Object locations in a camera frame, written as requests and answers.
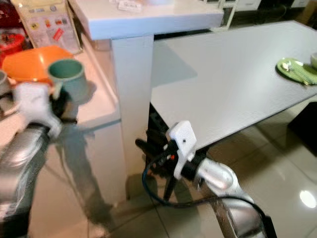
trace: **black cable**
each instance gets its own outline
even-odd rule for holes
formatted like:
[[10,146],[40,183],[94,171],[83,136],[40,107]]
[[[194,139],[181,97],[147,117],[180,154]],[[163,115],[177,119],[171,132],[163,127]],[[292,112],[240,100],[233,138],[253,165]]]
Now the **black cable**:
[[223,200],[223,199],[236,199],[236,200],[240,200],[240,201],[244,201],[248,204],[250,204],[261,216],[261,218],[265,218],[265,213],[264,211],[255,203],[246,200],[244,198],[241,197],[237,197],[237,196],[222,196],[222,197],[206,197],[206,198],[202,198],[202,199],[198,199],[195,201],[189,201],[189,202],[184,202],[184,203],[174,203],[174,202],[169,202],[166,200],[163,200],[162,198],[158,197],[155,193],[153,193],[150,188],[148,187],[148,184],[146,182],[146,178],[147,178],[147,174],[148,171],[150,169],[150,167],[157,163],[160,160],[164,160],[165,158],[162,158],[162,155],[160,155],[159,158],[156,158],[154,160],[152,160],[144,169],[143,173],[142,173],[142,184],[143,187],[145,189],[145,191],[147,192],[147,194],[152,197],[153,199],[155,199],[157,202],[159,202],[160,204],[167,206],[167,207],[173,207],[173,208],[189,208],[189,207],[195,207],[195,206],[199,206],[205,203],[209,203],[209,202],[216,202],[219,200]]

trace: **tiled floor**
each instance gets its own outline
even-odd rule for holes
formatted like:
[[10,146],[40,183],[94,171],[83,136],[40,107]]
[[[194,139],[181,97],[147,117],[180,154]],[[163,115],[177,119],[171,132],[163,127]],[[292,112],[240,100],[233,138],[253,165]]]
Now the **tiled floor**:
[[[317,198],[317,158],[287,124],[317,96],[247,128],[216,144],[209,156],[229,165],[242,188],[271,215],[279,238],[317,238],[317,208],[300,198],[309,191]],[[151,181],[162,196],[164,180]],[[201,198],[189,182],[178,184],[172,201]],[[210,205],[172,209],[153,203],[143,193],[110,213],[103,225],[77,224],[53,238],[222,238]]]

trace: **red container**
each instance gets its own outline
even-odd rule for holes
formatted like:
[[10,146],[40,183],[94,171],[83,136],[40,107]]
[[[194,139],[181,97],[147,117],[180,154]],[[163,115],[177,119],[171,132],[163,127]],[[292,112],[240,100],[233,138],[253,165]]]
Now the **red container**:
[[20,34],[6,35],[5,40],[2,39],[2,42],[0,43],[0,68],[6,56],[23,50],[24,36]]

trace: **orange plate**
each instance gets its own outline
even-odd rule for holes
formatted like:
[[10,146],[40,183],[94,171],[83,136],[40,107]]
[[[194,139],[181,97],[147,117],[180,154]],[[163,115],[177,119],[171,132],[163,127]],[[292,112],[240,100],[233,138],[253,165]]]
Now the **orange plate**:
[[64,58],[73,58],[73,55],[58,46],[41,47],[5,57],[2,69],[17,83],[52,84],[48,78],[47,68],[54,61]]

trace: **robotic arm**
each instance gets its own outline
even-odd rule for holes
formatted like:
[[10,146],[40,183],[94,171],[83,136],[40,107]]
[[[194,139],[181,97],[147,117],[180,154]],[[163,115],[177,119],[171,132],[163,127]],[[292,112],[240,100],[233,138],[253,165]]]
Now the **robotic arm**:
[[[226,238],[276,238],[271,218],[242,190],[236,174],[224,164],[196,155],[197,140],[189,121],[181,121],[171,127],[166,133],[167,140],[153,131],[147,134],[156,145],[166,143],[160,151],[151,143],[136,140],[137,146],[151,159],[143,173],[143,185],[152,198],[175,208],[211,202]],[[145,178],[150,168],[154,172],[162,169],[165,175],[172,175],[163,199],[151,192],[146,184]],[[168,202],[177,180],[182,177],[192,181],[197,189],[205,182],[214,197],[188,203]]]
[[21,84],[15,97],[27,127],[0,156],[0,238],[27,236],[36,177],[49,141],[61,131],[46,85]]

